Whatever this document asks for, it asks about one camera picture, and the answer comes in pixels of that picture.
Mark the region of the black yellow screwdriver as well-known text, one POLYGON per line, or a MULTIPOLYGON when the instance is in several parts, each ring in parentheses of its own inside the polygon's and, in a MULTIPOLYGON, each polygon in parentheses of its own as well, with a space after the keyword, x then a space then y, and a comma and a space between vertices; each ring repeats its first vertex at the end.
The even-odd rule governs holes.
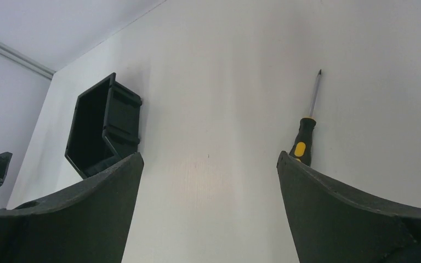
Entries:
POLYGON ((303 117, 300 120, 300 125, 298 129, 298 134, 295 138, 292 149, 289 152, 289 155, 296 160, 302 162, 307 166, 311 166, 312 162, 312 143, 313 143, 313 133, 316 126, 316 121, 313 118, 314 109, 316 104, 316 99, 318 91, 320 88, 320 82, 322 78, 322 70, 320 69, 317 73, 314 90, 312 93, 310 106, 308 110, 308 116, 303 117))

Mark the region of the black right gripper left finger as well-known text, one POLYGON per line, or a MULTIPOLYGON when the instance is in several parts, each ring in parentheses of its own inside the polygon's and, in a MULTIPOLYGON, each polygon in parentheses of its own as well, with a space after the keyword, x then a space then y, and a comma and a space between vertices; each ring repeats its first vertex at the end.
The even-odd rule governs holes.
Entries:
POLYGON ((134 153, 60 191, 0 209, 0 262, 121 262, 143 167, 134 153))

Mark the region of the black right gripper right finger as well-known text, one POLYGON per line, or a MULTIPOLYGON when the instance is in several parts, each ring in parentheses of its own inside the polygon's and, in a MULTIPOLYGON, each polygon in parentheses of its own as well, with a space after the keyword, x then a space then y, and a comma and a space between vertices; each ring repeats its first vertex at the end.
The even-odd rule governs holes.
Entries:
POLYGON ((300 262, 421 262, 421 208, 349 186, 285 151, 277 172, 300 262))

